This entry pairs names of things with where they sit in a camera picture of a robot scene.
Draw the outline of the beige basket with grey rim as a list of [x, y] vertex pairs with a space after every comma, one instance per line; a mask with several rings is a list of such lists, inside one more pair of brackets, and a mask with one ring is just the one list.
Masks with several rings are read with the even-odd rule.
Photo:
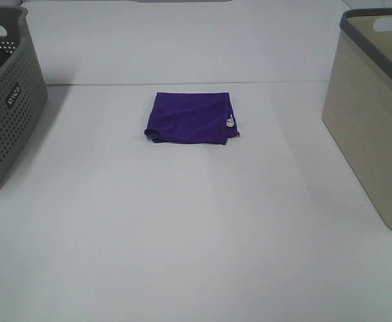
[[342, 14], [322, 120], [392, 231], [392, 7]]

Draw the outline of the purple towel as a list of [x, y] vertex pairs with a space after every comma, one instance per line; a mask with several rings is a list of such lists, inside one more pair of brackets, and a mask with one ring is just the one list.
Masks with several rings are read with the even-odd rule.
[[240, 136], [227, 92], [158, 92], [144, 134], [154, 143], [220, 145]]

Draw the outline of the grey perforated plastic basket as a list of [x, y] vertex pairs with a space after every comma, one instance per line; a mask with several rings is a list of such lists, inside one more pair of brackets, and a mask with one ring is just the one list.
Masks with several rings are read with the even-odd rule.
[[0, 6], [0, 186], [30, 139], [48, 92], [24, 7]]

